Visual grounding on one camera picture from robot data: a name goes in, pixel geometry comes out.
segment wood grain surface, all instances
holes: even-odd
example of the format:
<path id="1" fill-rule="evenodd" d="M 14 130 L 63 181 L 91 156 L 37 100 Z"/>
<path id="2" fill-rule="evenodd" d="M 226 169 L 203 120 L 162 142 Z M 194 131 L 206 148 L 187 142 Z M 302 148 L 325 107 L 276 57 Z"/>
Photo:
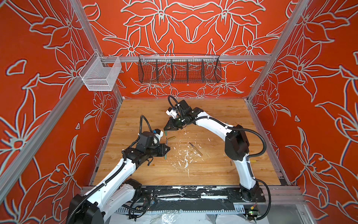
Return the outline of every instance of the wood grain surface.
<path id="1" fill-rule="evenodd" d="M 249 111 L 242 99 L 186 99 L 192 108 L 199 107 L 210 116 L 223 122 L 256 130 Z M 107 148 L 96 174 L 94 185 L 98 184 L 122 158 L 122 149 L 126 149 L 139 132 L 139 119 L 143 114 L 152 129 L 163 130 L 169 120 L 165 111 L 170 107 L 167 99 L 135 100 L 125 99 L 121 106 Z M 143 131 L 148 130 L 143 121 Z M 230 158 L 224 152 L 225 143 L 214 133 L 203 127 L 191 124 L 179 131 L 168 131 L 166 138 L 170 151 L 167 158 L 155 157 L 150 166 L 142 164 L 131 176 L 143 185 L 238 185 L 239 175 L 230 172 Z M 258 137 L 247 133 L 250 142 L 250 154 L 258 153 L 262 143 Z M 200 156 L 189 144 L 191 142 L 203 154 Z M 256 178 L 268 185 L 280 185 L 267 153 L 253 159 L 252 170 Z"/>

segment wrench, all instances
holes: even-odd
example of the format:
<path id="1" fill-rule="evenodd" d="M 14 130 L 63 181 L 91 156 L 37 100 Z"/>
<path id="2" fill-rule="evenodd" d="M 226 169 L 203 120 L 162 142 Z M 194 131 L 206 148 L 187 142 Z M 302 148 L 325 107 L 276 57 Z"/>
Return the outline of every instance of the wrench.
<path id="1" fill-rule="evenodd" d="M 169 197 L 169 196 L 181 196 L 183 197 L 184 196 L 184 192 L 181 191 L 179 194 L 164 194 L 164 195 L 158 195 L 158 194 L 155 194 L 154 197 L 155 198 L 159 198 L 159 197 Z"/>

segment red floral wallpaper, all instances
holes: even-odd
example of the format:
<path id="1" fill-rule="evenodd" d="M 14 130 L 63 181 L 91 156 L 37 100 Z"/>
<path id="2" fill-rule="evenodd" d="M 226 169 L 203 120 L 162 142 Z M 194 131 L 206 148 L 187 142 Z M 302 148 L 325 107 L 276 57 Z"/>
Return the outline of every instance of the red floral wallpaper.
<path id="1" fill-rule="evenodd" d="M 319 223 L 358 222 L 357 12 L 310 1 L 253 101 Z"/>
<path id="2" fill-rule="evenodd" d="M 81 0 L 106 56 L 145 53 L 270 54 L 298 0 Z M 223 63 L 218 84 L 140 84 L 124 63 L 117 85 L 130 98 L 245 97 L 264 62 Z"/>
<path id="3" fill-rule="evenodd" d="M 0 174 L 93 53 L 68 0 L 1 1 Z M 6 200 L 0 223 L 61 223 L 89 183 L 118 100 L 82 87 Z"/>

